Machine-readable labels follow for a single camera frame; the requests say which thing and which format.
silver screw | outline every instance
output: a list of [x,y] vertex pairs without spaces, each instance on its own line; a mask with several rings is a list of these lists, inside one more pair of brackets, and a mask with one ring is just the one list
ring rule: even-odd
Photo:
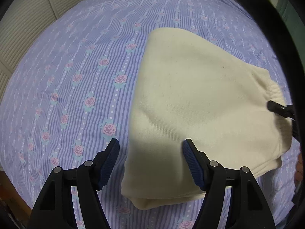
[[245,173],[248,173],[250,170],[248,167],[244,166],[244,167],[242,167],[242,171]]
[[210,165],[213,166],[213,167],[216,167],[216,166],[218,166],[218,162],[212,160],[212,161],[210,162]]
[[60,172],[60,171],[61,171],[61,168],[57,166],[57,167],[55,167],[55,168],[54,168],[54,170],[53,170],[53,171],[54,171],[54,173],[58,173],[58,172]]
[[85,162],[85,166],[89,167],[93,164],[93,162],[91,160],[88,160]]

teal curtain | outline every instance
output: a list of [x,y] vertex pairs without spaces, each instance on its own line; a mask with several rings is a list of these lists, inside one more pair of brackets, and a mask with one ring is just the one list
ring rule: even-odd
[[305,26],[288,0],[279,0],[277,11],[283,18],[305,67]]

cream colored cloth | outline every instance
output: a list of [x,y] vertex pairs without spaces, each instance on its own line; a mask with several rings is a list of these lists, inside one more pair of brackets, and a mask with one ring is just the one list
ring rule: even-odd
[[280,167],[291,124],[267,110],[269,100],[285,104],[267,70],[189,31],[152,31],[130,114],[122,195],[143,210],[203,197],[182,154],[186,138],[210,160],[248,166],[255,177]]

blue textured rubber pad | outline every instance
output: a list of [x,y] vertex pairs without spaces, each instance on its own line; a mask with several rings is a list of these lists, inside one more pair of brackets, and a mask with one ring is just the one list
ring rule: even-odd
[[118,140],[116,140],[116,143],[113,145],[100,171],[100,180],[98,183],[100,189],[102,189],[102,187],[104,187],[108,183],[119,152],[120,144]]
[[188,163],[195,184],[203,189],[205,185],[203,180],[203,170],[186,140],[182,143],[182,152],[186,162]]

striped fabric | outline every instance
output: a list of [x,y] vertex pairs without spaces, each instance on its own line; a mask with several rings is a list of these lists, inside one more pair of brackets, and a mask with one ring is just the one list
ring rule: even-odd
[[[141,211],[120,195],[138,68],[147,36],[158,27],[189,30],[268,69],[290,103],[271,47],[232,0],[82,1],[39,36],[10,79],[0,106],[0,162],[30,207],[53,167],[77,167],[115,137],[120,155],[108,185],[99,192],[110,226],[192,228],[202,200]],[[283,166],[258,179],[276,224],[292,207],[298,151],[293,142],[282,156]],[[225,225],[229,193],[219,228]],[[77,224],[84,228],[74,187],[72,194]]]

